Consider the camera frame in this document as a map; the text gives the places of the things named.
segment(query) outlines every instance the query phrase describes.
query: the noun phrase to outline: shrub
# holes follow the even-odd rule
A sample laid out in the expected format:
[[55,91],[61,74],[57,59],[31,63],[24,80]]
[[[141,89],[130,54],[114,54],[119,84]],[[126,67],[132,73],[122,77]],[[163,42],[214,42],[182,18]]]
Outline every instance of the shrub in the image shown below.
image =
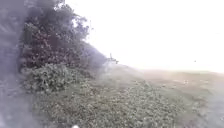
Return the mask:
[[80,83],[84,77],[64,64],[46,64],[41,68],[22,70],[23,85],[31,92],[54,92],[64,90],[71,84]]

